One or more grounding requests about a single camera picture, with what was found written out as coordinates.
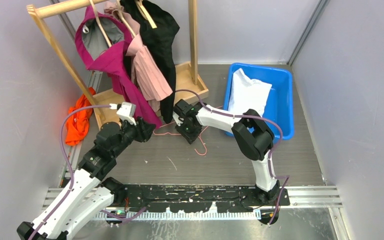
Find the white skirt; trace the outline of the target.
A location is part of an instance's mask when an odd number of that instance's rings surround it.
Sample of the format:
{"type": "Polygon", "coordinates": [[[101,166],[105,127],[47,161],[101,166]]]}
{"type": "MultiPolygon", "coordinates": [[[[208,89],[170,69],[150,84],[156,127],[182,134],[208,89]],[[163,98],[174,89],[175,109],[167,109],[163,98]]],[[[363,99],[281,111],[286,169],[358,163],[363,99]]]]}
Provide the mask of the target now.
{"type": "Polygon", "coordinates": [[[249,109],[263,116],[272,84],[249,78],[242,68],[232,74],[228,111],[242,115],[249,109]]]}

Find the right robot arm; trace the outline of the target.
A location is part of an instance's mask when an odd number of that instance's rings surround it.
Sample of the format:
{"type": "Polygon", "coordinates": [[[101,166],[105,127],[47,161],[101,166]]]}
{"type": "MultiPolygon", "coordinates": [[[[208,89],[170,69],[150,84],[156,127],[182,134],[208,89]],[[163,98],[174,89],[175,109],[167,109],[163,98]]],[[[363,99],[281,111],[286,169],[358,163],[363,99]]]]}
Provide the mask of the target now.
{"type": "Polygon", "coordinates": [[[280,183],[275,178],[271,163],[275,135],[257,111],[249,109],[235,116],[208,104],[191,105],[181,99],[174,105],[173,119],[175,129],[189,144],[201,135],[204,127],[233,134],[242,154],[252,161],[259,202],[268,206],[277,199],[280,183]]]}

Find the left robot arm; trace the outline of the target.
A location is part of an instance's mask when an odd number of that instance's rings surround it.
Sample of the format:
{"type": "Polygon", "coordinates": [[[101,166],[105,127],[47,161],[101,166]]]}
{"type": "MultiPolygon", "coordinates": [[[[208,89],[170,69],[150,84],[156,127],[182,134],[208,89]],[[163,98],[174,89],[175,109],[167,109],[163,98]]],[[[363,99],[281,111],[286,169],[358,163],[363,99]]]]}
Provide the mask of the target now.
{"type": "Polygon", "coordinates": [[[96,134],[94,146],[83,156],[70,182],[32,222],[22,222],[16,232],[22,240],[71,240],[106,207],[121,206],[125,186],[107,174],[117,157],[134,141],[147,142],[156,125],[137,117],[134,123],[107,122],[96,134]]]}

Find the pink wire hanger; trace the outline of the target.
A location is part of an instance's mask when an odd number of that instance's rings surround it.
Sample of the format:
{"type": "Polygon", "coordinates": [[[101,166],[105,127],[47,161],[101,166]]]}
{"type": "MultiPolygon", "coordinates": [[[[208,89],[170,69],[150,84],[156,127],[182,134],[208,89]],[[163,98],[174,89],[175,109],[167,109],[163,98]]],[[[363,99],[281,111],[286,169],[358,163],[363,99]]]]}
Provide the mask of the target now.
{"type": "Polygon", "coordinates": [[[174,105],[173,121],[162,126],[164,128],[174,125],[176,133],[169,131],[160,133],[153,131],[152,133],[155,136],[182,136],[190,145],[199,140],[204,147],[204,151],[199,152],[196,149],[195,152],[200,156],[204,156],[207,154],[208,149],[202,139],[202,132],[209,127],[226,131],[232,126],[231,121],[226,120],[223,114],[223,111],[211,105],[199,102],[192,105],[180,100],[174,105]]]}

